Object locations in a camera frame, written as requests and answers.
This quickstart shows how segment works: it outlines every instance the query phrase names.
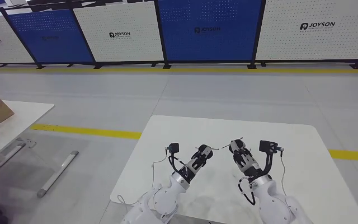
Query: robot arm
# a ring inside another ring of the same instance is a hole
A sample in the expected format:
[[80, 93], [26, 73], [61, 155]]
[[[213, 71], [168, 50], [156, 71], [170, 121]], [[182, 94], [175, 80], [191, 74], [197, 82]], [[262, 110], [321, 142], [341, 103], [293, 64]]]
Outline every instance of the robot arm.
[[241, 172], [248, 176], [250, 188], [252, 189], [252, 200], [244, 194], [246, 199], [255, 205], [255, 197], [260, 202], [260, 217], [265, 224], [290, 224], [295, 219], [300, 224], [313, 224], [308, 218], [299, 202], [291, 196], [279, 194], [276, 189], [276, 181], [272, 180], [269, 171], [272, 167], [273, 154], [284, 151], [275, 142], [261, 141], [259, 150], [267, 154], [264, 170], [260, 168], [245, 143], [240, 139], [231, 141], [229, 150], [233, 153], [235, 163]]
[[[172, 143], [166, 150], [171, 154], [168, 159], [174, 169], [169, 177], [170, 185], [163, 187], [159, 184], [144, 194], [126, 214], [121, 224], [167, 224], [178, 209], [178, 195], [186, 192], [191, 180], [205, 166], [206, 160], [213, 156], [212, 149], [202, 145], [191, 160], [187, 164], [181, 162], [183, 166], [177, 170], [174, 159], [177, 160], [175, 153], [179, 152], [179, 144]], [[155, 211], [150, 210], [150, 203]]]

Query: table leg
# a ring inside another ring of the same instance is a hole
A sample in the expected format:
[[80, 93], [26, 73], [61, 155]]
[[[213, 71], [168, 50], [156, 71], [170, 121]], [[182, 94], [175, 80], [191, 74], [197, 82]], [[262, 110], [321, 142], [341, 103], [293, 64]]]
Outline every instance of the table leg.
[[14, 149], [12, 149], [8, 154], [6, 154], [1, 159], [0, 167], [2, 167], [2, 165], [4, 165], [13, 155], [16, 154], [16, 152], [18, 152], [20, 149], [22, 149], [25, 145], [26, 145], [26, 143], [24, 143], [24, 142], [20, 142], [19, 144], [17, 144], [17, 146], [15, 146]]
[[58, 177], [62, 174], [62, 172], [66, 169], [66, 167], [71, 163], [71, 161], [76, 157], [78, 151], [72, 151], [71, 154], [66, 158], [66, 160], [61, 165], [61, 169], [54, 173], [50, 179], [46, 182], [46, 184], [38, 191], [37, 197], [42, 198], [50, 187], [54, 184]]

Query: yellow stripe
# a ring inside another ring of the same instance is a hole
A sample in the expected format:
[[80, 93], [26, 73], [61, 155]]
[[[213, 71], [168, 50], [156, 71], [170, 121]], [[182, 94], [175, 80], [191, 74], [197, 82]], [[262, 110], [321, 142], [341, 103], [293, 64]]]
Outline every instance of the yellow stripe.
[[358, 160], [358, 152], [344, 150], [329, 150], [332, 158], [340, 160]]
[[358, 69], [244, 69], [244, 68], [0, 68], [0, 72], [32, 72], [32, 73], [46, 73], [46, 72], [235, 72], [235, 73], [358, 73]]
[[33, 130], [46, 130], [49, 132], [63, 132], [70, 134], [88, 134], [92, 136], [106, 136], [115, 138], [131, 138], [139, 139], [140, 132], [125, 132], [122, 130], [102, 130], [94, 128], [78, 128], [78, 127], [67, 127], [58, 125], [47, 125], [47, 124], [35, 124], [31, 127]]
[[[115, 138], [130, 138], [139, 139], [142, 135], [140, 132], [125, 132], [122, 130], [103, 130], [94, 128], [79, 128], [79, 127], [68, 127], [48, 124], [35, 124], [31, 127], [33, 130], [45, 130], [49, 132], [63, 132], [70, 134], [88, 134], [91, 136], [105, 136]], [[344, 150], [329, 150], [332, 158], [340, 160], [357, 160], [358, 152], [344, 151]]]

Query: gray floor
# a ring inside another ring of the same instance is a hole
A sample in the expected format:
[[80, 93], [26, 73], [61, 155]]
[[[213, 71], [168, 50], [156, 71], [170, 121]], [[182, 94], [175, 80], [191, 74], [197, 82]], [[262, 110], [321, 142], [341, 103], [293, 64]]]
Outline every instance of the gray floor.
[[[277, 67], [350, 69], [267, 68]], [[357, 74], [347, 73], [0, 73], [0, 99], [56, 105], [41, 124], [141, 132], [151, 115], [310, 124], [327, 148], [351, 151], [358, 151], [357, 86]], [[34, 130], [24, 137], [38, 143], [41, 158], [22, 150], [0, 169], [0, 205], [13, 224], [120, 222], [125, 209], [110, 193], [135, 140]], [[37, 199], [56, 168], [48, 159], [60, 165], [72, 150], [79, 156]], [[335, 162], [358, 200], [358, 161]], [[206, 222], [176, 216], [173, 223]]]

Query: blue wall panel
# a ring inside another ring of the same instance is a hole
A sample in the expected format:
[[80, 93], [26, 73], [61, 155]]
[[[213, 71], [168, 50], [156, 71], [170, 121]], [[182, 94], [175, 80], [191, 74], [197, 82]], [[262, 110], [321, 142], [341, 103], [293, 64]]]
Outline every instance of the blue wall panel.
[[92, 61], [70, 10], [15, 14], [9, 18], [38, 62]]
[[261, 0], [159, 0], [168, 60], [251, 60]]

